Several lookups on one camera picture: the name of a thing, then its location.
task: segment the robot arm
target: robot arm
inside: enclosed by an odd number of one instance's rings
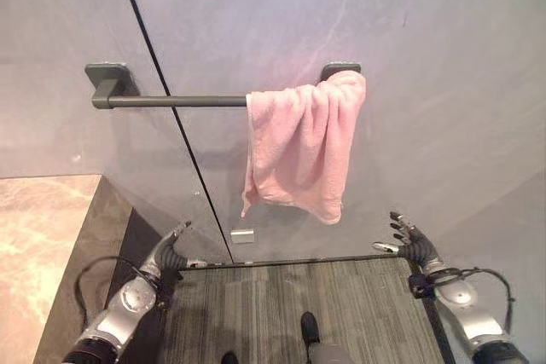
[[[181,231],[175,229],[155,246],[139,269],[142,274],[119,289],[107,309],[87,326],[63,363],[116,362],[131,341],[140,320],[155,306],[161,273],[166,269],[206,266],[206,262],[199,259],[186,259],[176,254],[172,246]]]
[[[418,262],[423,274],[413,274],[409,278],[409,287],[416,298],[436,299],[446,318],[454,324],[464,343],[465,350],[473,361],[481,363],[513,364],[527,363],[527,359],[510,341],[508,329],[502,326],[492,315],[479,305],[478,295],[459,269],[448,268],[439,257],[432,242],[404,216],[391,212],[394,223],[391,226],[398,233],[395,238],[404,244],[375,242],[373,247],[408,260]],[[511,312],[507,315],[506,326],[510,326]]]

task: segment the towel bar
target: towel bar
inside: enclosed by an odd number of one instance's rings
[[[322,69],[321,81],[336,72],[360,72],[360,64],[328,63]],[[244,95],[139,95],[129,69],[116,63],[93,63],[85,66],[85,73],[95,85],[91,102],[95,108],[116,107],[245,107]]]

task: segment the person's leg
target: person's leg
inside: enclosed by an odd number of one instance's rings
[[[302,314],[300,323],[308,364],[354,364],[339,345],[321,344],[317,319],[312,313]]]
[[[237,356],[233,351],[229,351],[224,354],[224,357],[222,357],[222,364],[239,364],[239,361],[237,360]]]
[[[313,343],[309,346],[309,356],[312,364],[354,364],[339,345]]]

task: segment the gray carpet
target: gray carpet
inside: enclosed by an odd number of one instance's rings
[[[299,318],[317,317],[324,343],[356,363],[443,362],[402,259],[186,272],[166,318],[163,362],[303,364]]]

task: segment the black cable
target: black cable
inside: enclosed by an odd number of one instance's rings
[[[482,268],[473,268],[473,269],[454,269],[455,270],[455,277],[452,277],[448,280],[443,281],[435,281],[432,286],[433,287],[439,287],[439,286],[445,286],[450,283],[453,283],[454,281],[458,280],[465,280],[467,277],[472,276],[473,274],[477,273],[487,273],[495,276],[497,279],[499,279],[506,288],[506,301],[507,301],[507,307],[506,307],[506,315],[504,317],[504,329],[507,333],[510,333],[512,330],[512,314],[514,311],[514,302],[515,298],[512,297],[512,289],[510,288],[510,284],[508,283],[508,280],[506,278],[498,273],[496,270],[493,269],[482,269]]]
[[[157,290],[157,286],[143,273],[141,272],[137,266],[135,266],[133,263],[129,262],[127,259],[121,257],[121,256],[103,256],[99,257],[91,262],[89,262],[83,269],[80,270],[78,273],[78,276],[76,276],[76,280],[74,281],[74,298],[76,299],[76,303],[78,304],[79,310],[82,315],[82,332],[85,330],[88,324],[87,319],[87,308],[85,307],[85,300],[84,295],[82,293],[81,288],[81,279],[84,273],[88,272],[99,262],[103,262],[105,260],[117,260],[120,262],[125,263],[127,266],[131,268],[131,270],[139,277],[142,277],[153,289]]]

